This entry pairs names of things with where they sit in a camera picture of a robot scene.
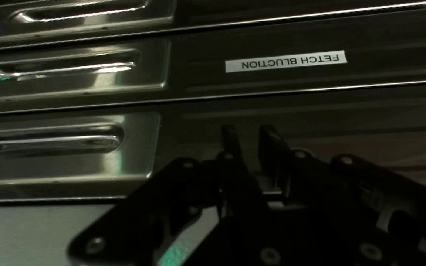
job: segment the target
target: black mechanical part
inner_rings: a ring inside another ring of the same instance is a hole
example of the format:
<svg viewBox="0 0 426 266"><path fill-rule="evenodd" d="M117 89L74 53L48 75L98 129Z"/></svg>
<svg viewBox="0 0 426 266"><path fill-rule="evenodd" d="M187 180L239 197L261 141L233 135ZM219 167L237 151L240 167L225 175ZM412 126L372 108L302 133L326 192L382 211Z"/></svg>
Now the black mechanical part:
<svg viewBox="0 0 426 266"><path fill-rule="evenodd" d="M151 177L73 241L73 262L151 266L216 206L221 220L187 266L426 265L425 186L354 155L326 164L262 126L262 172L284 204L271 208L233 126L222 129L222 146L215 160L181 158Z"/></svg>

